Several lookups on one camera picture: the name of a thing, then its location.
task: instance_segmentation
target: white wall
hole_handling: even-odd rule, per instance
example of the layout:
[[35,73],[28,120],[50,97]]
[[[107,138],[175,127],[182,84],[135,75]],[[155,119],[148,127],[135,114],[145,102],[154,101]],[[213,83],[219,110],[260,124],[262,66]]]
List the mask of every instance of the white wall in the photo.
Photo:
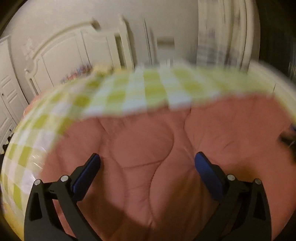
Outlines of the white wall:
[[24,69],[22,51],[28,39],[33,49],[53,33],[80,21],[96,19],[102,29],[118,25],[118,14],[130,27],[135,63],[148,63],[142,18],[154,37],[174,37],[175,49],[158,50],[157,60],[181,57],[194,62],[198,36],[197,0],[28,0],[15,14],[2,36],[11,35],[11,52],[17,78],[30,102],[33,98]]

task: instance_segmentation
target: gingham pattern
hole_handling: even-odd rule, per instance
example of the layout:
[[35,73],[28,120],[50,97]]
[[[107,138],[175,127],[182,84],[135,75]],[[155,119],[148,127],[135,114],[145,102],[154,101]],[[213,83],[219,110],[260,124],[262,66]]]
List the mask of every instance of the gingham pattern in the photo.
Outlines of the gingham pattern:
[[263,90],[254,79],[235,70],[187,67],[136,70],[104,79],[91,76],[59,86],[39,100],[15,130],[1,172],[3,202],[23,224],[44,157],[76,120],[121,115],[164,103],[176,108],[229,93]]

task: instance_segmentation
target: headboard panel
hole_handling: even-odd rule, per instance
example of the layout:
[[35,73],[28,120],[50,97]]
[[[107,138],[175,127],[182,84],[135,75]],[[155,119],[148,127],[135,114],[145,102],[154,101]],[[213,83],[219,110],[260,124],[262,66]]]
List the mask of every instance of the headboard panel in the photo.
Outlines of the headboard panel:
[[[33,70],[25,69],[26,79],[35,95],[58,86],[61,80],[81,65],[102,64],[115,69],[133,69],[128,32],[124,20],[109,31],[86,22],[64,29],[45,41],[33,55]],[[116,37],[120,37],[124,63],[120,62]]]

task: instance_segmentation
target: colorful cloth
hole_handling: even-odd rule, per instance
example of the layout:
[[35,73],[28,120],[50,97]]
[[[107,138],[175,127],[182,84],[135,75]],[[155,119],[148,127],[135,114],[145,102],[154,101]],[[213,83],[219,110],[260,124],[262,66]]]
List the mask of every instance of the colorful cloth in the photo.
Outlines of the colorful cloth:
[[46,93],[23,118],[8,146],[1,171],[4,212],[23,238],[28,197],[44,158],[71,123],[91,116],[124,115],[161,105],[203,103],[229,94],[264,92],[254,78],[229,69],[160,68],[91,75]]

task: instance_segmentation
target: cabinet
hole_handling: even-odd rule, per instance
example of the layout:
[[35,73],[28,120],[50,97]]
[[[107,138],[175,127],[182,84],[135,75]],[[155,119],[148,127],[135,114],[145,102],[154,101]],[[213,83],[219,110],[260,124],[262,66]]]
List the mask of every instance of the cabinet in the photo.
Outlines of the cabinet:
[[9,37],[0,39],[0,152],[28,106],[13,69]]

